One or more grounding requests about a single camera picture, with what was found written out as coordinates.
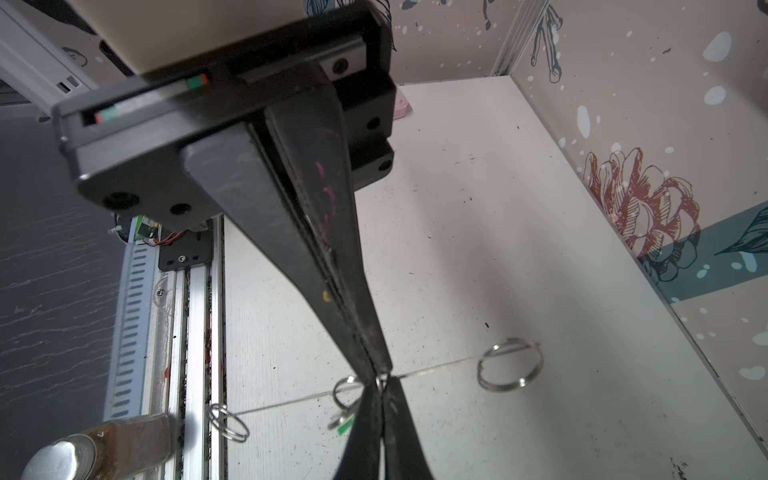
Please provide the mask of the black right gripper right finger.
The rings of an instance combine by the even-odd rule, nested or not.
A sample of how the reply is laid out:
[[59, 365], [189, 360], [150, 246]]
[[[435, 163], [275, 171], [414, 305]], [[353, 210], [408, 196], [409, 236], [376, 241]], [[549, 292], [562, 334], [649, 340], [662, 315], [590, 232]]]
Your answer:
[[390, 377], [382, 397], [385, 478], [432, 480], [402, 382]]

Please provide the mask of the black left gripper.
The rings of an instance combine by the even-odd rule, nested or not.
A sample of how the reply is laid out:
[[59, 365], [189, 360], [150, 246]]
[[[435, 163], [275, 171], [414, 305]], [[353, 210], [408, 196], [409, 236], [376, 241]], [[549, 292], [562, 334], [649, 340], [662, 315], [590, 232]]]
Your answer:
[[[78, 193], [121, 216], [214, 216], [211, 198], [372, 381], [392, 360], [364, 273], [353, 185], [391, 169], [392, 42], [384, 14], [357, 1], [62, 101], [52, 110], [60, 150]], [[313, 80], [336, 93], [310, 89], [265, 111], [298, 214], [239, 122]]]

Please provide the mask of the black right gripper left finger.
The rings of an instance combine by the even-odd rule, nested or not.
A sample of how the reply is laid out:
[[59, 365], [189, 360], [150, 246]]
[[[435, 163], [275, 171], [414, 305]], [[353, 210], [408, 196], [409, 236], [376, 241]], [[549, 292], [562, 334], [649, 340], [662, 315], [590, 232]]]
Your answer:
[[383, 435], [383, 383], [367, 383], [357, 401], [357, 411], [334, 479], [378, 479]]

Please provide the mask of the green capped key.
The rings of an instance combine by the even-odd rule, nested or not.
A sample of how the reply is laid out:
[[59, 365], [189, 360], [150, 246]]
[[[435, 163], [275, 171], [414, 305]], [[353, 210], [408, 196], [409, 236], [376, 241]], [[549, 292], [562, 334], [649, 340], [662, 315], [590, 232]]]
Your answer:
[[327, 426], [329, 431], [336, 431], [343, 435], [351, 426], [358, 414], [361, 400], [354, 401], [350, 406], [342, 407], [331, 419]]

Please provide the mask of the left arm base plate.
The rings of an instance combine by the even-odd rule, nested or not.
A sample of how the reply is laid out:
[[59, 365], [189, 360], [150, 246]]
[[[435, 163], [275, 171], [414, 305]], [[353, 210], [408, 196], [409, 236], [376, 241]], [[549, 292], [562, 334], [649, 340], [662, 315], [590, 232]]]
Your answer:
[[158, 269], [162, 272], [210, 265], [213, 259], [213, 227], [211, 220], [200, 231], [186, 231], [159, 247]]

